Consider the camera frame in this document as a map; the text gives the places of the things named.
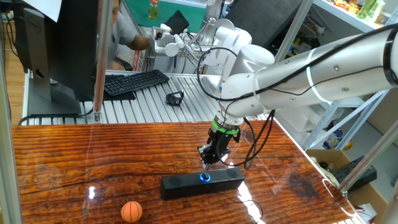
bottle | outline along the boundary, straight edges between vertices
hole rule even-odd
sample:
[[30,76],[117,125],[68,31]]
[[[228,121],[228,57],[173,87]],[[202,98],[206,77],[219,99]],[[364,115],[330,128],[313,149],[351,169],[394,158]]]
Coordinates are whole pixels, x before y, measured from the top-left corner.
[[157,13],[159,12],[158,0],[150,0],[148,16],[151,19],[156,19]]
[[362,9],[358,12],[356,17],[365,19],[375,2],[376,0],[366,0],[365,4],[362,6]]
[[377,0],[371,10],[368,12],[367,16],[365,17],[366,21],[374,22],[376,21],[377,17],[379,17],[381,9],[386,3],[383,0]]

cable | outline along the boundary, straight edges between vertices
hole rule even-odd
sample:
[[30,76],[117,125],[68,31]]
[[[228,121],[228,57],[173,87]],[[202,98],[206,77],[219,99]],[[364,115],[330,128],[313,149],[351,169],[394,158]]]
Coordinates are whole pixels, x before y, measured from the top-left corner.
[[187,55],[187,53],[184,51],[184,65],[182,66],[181,74],[184,74],[185,66],[187,65],[187,57],[188,57],[188,55]]
[[[238,163],[238,164],[227,164],[227,163],[225,163],[224,161],[222,161],[222,160],[221,160],[221,155],[220,155],[220,142],[221,142],[221,141],[218,141],[218,142],[216,143],[216,155],[217,155],[218,159],[220,160],[220,162],[221,162],[222,164],[226,165],[226,166],[237,167],[237,166],[241,166],[241,165],[243,165],[243,164],[245,164],[245,163],[247,163],[247,162],[253,160],[253,159],[261,152],[262,148],[265,146],[265,144],[266,144],[266,142],[267,142],[267,140],[268,140],[268,137],[269,137],[269,135],[270,135],[270,133],[271,133],[271,130],[272,130],[272,123],[273,123],[273,121],[274,121],[274,115],[275,115],[275,110],[272,110],[272,111],[269,113],[269,116],[268,116],[266,122],[265,122],[264,125],[262,126],[261,131],[260,131],[258,137],[254,140],[253,144],[251,145],[251,147],[250,147],[250,149],[249,149],[249,151],[248,151],[248,154],[250,155],[251,152],[252,152],[252,150],[256,147],[256,144],[257,144],[258,140],[260,140],[260,138],[261,138],[261,136],[262,136],[262,133],[264,132],[265,128],[267,127],[269,121],[271,121],[271,124],[270,124],[269,129],[268,129],[267,136],[266,136],[266,138],[264,139],[263,143],[261,144],[260,149],[259,149],[257,152],[253,153],[253,156],[251,156],[249,159],[247,159],[248,157],[246,156],[246,159],[245,159],[243,162],[240,162],[240,163]],[[227,137],[228,131],[230,131],[230,130],[227,130],[227,131],[224,133],[225,137]]]
[[223,110],[221,110],[221,114],[223,115],[223,118],[224,118],[224,121],[223,121],[223,123],[222,124],[220,124],[220,126],[221,127],[223,127],[224,126],[224,124],[225,124],[225,121],[226,121],[226,114],[228,113],[228,108],[229,108],[229,106],[231,106],[232,104],[234,104],[235,103],[235,101],[234,102],[232,102],[232,103],[230,103],[227,107],[226,107],[226,109],[225,109],[225,113],[223,114]]
[[256,205],[258,205],[259,207],[260,207],[260,209],[261,209],[261,217],[260,217],[260,220],[262,220],[262,216],[263,216],[263,214],[264,214],[264,211],[262,210],[262,207],[261,207],[261,205],[258,203],[258,202],[256,202],[255,200],[247,200],[247,201],[243,201],[243,202],[239,202],[239,201],[235,201],[235,200],[233,200],[233,199],[231,199],[230,197],[228,197],[226,194],[224,194],[224,193],[220,193],[220,192],[215,192],[215,193],[213,193],[213,194],[220,194],[220,195],[224,195],[226,198],[228,198],[230,201],[232,201],[232,202],[234,202],[234,203],[246,203],[246,202],[254,202]]
[[221,3],[221,12],[220,12],[220,16],[218,18],[222,18],[223,17],[223,8],[224,8],[224,4],[225,4],[225,0],[223,0],[223,2]]
[[347,77],[347,76],[350,76],[350,75],[355,75],[355,74],[358,74],[358,73],[361,73],[361,72],[366,72],[366,71],[368,71],[368,70],[372,70],[372,69],[375,69],[375,68],[382,68],[382,67],[383,67],[383,66],[376,66],[376,67],[364,69],[364,70],[359,71],[359,72],[353,72],[353,73],[346,74],[346,75],[340,75],[340,76],[334,77],[334,78],[328,78],[328,79],[326,79],[326,80],[323,80],[323,81],[320,81],[320,82],[315,83],[314,85],[308,87],[306,90],[304,90],[304,91],[301,92],[301,93],[292,93],[292,92],[283,91],[283,90],[276,90],[276,89],[273,89],[273,88],[271,88],[270,90],[278,91],[278,92],[281,92],[281,93],[287,93],[287,94],[291,94],[291,95],[295,95],[295,96],[301,96],[301,95],[303,95],[304,93],[306,93],[306,92],[308,92],[309,90],[311,90],[312,87],[314,87],[314,86],[316,86],[316,85],[319,85],[319,84],[321,84],[321,83],[324,83],[324,82],[327,82],[327,81],[331,81],[331,80],[335,80],[335,79],[338,79],[338,78]]
[[[250,130],[252,132],[253,141],[254,141],[256,139],[256,133],[254,132],[253,126],[251,125],[250,121],[247,118],[243,118],[243,120],[249,126],[249,128],[250,128]],[[253,150],[252,150],[253,151],[253,155],[255,155],[255,153],[256,153],[256,148],[257,148],[257,146],[254,145]],[[246,155],[246,158],[245,158],[246,161],[248,161],[249,156],[250,156],[250,150],[249,150],[248,154]],[[244,163],[244,169],[249,170],[251,168],[251,166],[253,165],[253,161],[254,161],[254,159],[250,160],[250,164],[249,165],[247,164],[247,162],[245,162]]]
[[[15,56],[18,57],[18,54],[15,53],[14,48],[12,46],[15,46],[15,42],[14,42],[14,31],[12,30],[12,25],[11,25],[11,21],[15,20],[15,19],[23,19],[25,20],[23,17],[13,17],[12,19],[10,19],[6,13],[6,18],[7,18],[7,24],[6,24],[6,29],[7,29],[7,36],[10,42],[10,47],[11,47],[11,51],[12,53],[14,53]],[[11,30],[11,36],[10,36],[10,32],[8,31],[8,27],[10,27]]]
[[[59,116],[62,116],[64,118],[81,118],[81,117],[91,114],[93,112],[93,110],[94,110],[94,108],[92,108],[89,112],[87,112],[85,114],[79,114],[79,115],[74,115],[74,116],[62,116],[62,115],[59,115]],[[55,117],[54,114],[53,115],[28,115],[19,121],[18,126],[20,126],[22,124],[22,122],[24,122],[30,118],[53,118],[53,117]]]
[[[290,80],[291,78],[294,78],[294,77],[296,77],[297,75],[300,75],[302,72],[304,72],[304,71],[307,69],[307,67],[312,67],[312,66],[314,66],[314,65],[319,64],[320,62],[324,61],[324,60],[327,59],[328,57],[331,57],[332,55],[334,55],[335,53],[339,52],[340,50],[343,50],[343,49],[349,47],[350,45],[353,45],[353,44],[359,42],[360,40],[363,40],[363,39],[365,39],[365,38],[367,38],[367,37],[369,37],[369,36],[372,36],[372,35],[379,34],[379,33],[384,32],[384,31],[386,31],[386,30],[389,30],[389,29],[396,29],[396,28],[398,28],[398,24],[393,24],[393,25],[385,26],[385,27],[382,27],[382,28],[379,28],[379,29],[376,29],[376,30],[372,30],[372,31],[367,32],[367,33],[365,33],[365,34],[359,35],[359,36],[357,36],[357,37],[355,37],[355,38],[353,38],[353,39],[351,39],[351,40],[349,40],[349,41],[347,41],[347,42],[345,42],[345,43],[342,43],[342,44],[340,44],[340,45],[337,45],[337,46],[334,47],[333,49],[329,50],[327,53],[325,53],[325,54],[319,56],[318,58],[316,58],[316,59],[314,59],[314,60],[312,60],[310,63],[304,65],[303,67],[299,68],[298,70],[296,70],[295,72],[293,72],[293,73],[291,73],[290,75],[286,76],[285,78],[283,78],[283,79],[281,79],[281,80],[275,82],[274,84],[271,84],[271,85],[269,85],[269,86],[267,86],[267,87],[265,87],[265,88],[261,88],[261,89],[259,89],[259,90],[256,90],[256,94],[263,93],[263,92],[265,92],[265,91],[267,91],[267,90],[270,90],[270,89],[272,89],[272,88],[274,88],[274,87],[277,87],[277,86],[280,85],[280,84],[285,83],[286,81]],[[209,54],[212,50],[216,50],[216,49],[220,49],[220,48],[215,47],[215,48],[212,48],[212,49],[207,50],[204,54],[202,54],[202,56],[201,56],[200,59],[199,59],[198,66],[200,66],[200,63],[201,63],[201,61],[203,60],[203,58],[204,58],[204,56],[205,56],[206,54]],[[246,98],[249,98],[249,97],[254,96],[253,92],[243,94],[243,95],[241,95],[241,96],[239,96],[239,97],[236,97],[236,98],[228,98],[228,99],[222,99],[222,98],[219,98],[219,97],[217,97],[217,96],[213,96],[212,94],[208,93],[208,92],[205,90],[205,88],[203,87],[203,85],[201,84],[200,79],[199,79],[199,76],[200,76],[200,74],[199,74],[199,68],[197,68],[197,75],[198,75],[198,83],[199,83],[201,89],[203,90],[203,92],[204,92],[206,95],[208,95],[209,97],[211,97],[211,98],[213,98],[213,99],[215,99],[215,100],[219,100],[219,101],[236,101],[236,100],[243,100],[243,99],[246,99]]]

green ring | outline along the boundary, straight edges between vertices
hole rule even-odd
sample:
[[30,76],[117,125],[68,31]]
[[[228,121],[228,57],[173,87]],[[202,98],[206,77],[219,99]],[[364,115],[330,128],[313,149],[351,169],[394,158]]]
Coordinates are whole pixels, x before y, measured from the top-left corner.
[[221,133],[225,133],[225,134],[238,134],[239,133],[239,128],[235,131],[226,131],[225,129],[221,128],[218,126],[218,124],[216,123],[216,118],[213,119],[213,126],[220,131]]

monitor stand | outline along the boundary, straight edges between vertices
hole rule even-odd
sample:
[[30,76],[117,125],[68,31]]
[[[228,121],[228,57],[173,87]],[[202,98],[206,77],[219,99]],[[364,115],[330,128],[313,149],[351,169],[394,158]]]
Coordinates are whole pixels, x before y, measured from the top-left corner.
[[78,115],[81,113],[80,102],[75,92],[60,83],[50,85],[51,99],[40,95],[40,87],[35,86],[34,79],[29,79],[28,115]]
[[80,102],[74,91],[61,83],[50,82],[44,15],[27,8],[24,14],[33,75],[29,79],[28,115],[80,114]]

person's arm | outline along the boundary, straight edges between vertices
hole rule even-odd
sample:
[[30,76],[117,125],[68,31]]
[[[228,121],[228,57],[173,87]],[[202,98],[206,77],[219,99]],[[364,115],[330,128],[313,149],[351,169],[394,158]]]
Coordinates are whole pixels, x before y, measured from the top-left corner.
[[120,29],[120,44],[128,46],[131,50],[146,50],[150,47],[149,39],[137,35],[124,20],[119,12],[118,26]]
[[131,50],[146,50],[150,47],[149,39],[141,35],[136,35],[134,40],[127,44]]

